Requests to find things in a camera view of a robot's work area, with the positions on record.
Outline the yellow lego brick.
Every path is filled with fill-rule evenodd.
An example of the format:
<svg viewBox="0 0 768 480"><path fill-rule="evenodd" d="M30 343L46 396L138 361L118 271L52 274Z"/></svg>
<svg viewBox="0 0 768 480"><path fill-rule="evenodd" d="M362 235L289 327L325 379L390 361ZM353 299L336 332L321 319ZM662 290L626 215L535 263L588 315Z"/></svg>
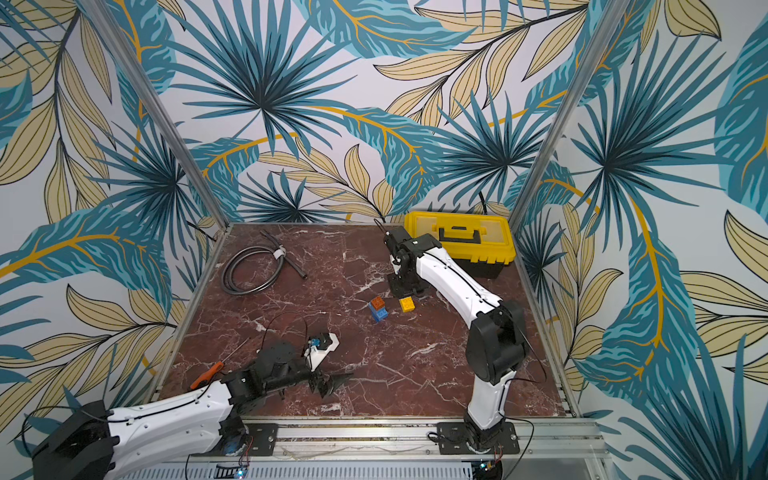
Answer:
<svg viewBox="0 0 768 480"><path fill-rule="evenodd" d="M415 310L414 300L410 296L401 298L399 304L403 313L409 313Z"/></svg>

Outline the orange lego brick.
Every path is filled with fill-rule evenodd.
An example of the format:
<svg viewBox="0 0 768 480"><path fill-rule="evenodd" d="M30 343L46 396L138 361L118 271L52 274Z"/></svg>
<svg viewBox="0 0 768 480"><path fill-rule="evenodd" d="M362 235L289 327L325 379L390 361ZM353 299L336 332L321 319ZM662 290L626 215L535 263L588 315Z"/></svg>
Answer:
<svg viewBox="0 0 768 480"><path fill-rule="evenodd" d="M374 298L374 299L373 299L373 300L370 302L370 304L371 304L371 306L372 306L372 307L373 307L375 310L381 310L381 309L384 309L384 308L385 308L385 301L384 301L384 300L383 300L381 297L379 297L379 296L375 297L375 298Z"/></svg>

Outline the long light blue lego brick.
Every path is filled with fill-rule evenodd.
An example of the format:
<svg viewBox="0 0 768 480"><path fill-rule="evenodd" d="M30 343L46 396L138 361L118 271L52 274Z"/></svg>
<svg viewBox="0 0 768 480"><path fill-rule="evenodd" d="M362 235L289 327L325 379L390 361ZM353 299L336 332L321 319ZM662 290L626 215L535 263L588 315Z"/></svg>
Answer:
<svg viewBox="0 0 768 480"><path fill-rule="evenodd" d="M368 307L375 323L379 323L389 316L389 312L385 307L376 308L373 304L368 304Z"/></svg>

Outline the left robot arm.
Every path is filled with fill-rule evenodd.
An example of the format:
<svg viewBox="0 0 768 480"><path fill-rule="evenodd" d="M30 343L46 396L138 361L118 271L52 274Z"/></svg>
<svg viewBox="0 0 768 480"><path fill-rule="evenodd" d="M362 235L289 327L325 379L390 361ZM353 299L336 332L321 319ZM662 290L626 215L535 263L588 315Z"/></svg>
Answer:
<svg viewBox="0 0 768 480"><path fill-rule="evenodd" d="M255 435L242 417L275 393L307 384L327 397L347 375L320 369L340 344L311 337L303 352L287 342L262 349L246 367L187 393L132 407L94 401L71 415L30 453L36 479L118 479L174 458L243 453Z"/></svg>

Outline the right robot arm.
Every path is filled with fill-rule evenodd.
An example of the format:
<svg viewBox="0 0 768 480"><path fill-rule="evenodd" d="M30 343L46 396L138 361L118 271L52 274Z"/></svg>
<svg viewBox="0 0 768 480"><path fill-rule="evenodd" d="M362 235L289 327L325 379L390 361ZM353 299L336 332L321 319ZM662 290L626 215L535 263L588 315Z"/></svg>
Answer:
<svg viewBox="0 0 768 480"><path fill-rule="evenodd" d="M422 293L430 285L466 324L465 357L474 384L463 442L478 453L500 445L509 388L530 351L522 307L480 285L429 234L413 238L398 226L384 231L384 244L394 269L388 281L395 297Z"/></svg>

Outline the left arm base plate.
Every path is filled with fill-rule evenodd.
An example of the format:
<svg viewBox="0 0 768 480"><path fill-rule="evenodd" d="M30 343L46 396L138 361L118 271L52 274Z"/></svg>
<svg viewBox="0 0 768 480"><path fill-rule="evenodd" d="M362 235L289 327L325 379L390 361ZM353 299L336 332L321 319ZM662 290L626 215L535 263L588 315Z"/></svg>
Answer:
<svg viewBox="0 0 768 480"><path fill-rule="evenodd" d="M246 423L225 431L211 455L231 458L273 455L279 426L276 423Z"/></svg>

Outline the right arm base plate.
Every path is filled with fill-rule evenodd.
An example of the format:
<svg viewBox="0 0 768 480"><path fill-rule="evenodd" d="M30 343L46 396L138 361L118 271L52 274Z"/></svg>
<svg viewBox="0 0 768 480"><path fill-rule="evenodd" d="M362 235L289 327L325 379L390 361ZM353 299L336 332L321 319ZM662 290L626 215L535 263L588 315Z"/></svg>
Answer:
<svg viewBox="0 0 768 480"><path fill-rule="evenodd" d="M486 430L467 421L440 422L427 436L441 455L507 455L521 450L514 425L505 420Z"/></svg>

